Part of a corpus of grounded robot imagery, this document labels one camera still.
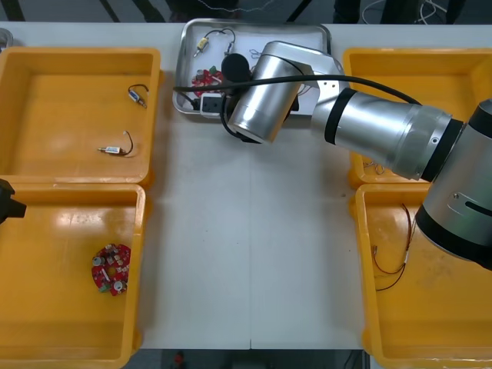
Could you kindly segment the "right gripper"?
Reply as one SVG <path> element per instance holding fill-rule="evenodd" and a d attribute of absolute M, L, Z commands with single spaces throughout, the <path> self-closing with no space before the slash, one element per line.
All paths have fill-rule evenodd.
<path fill-rule="evenodd" d="M 241 99 L 241 88 L 228 88 L 223 91 L 221 113 L 231 115 Z"/>

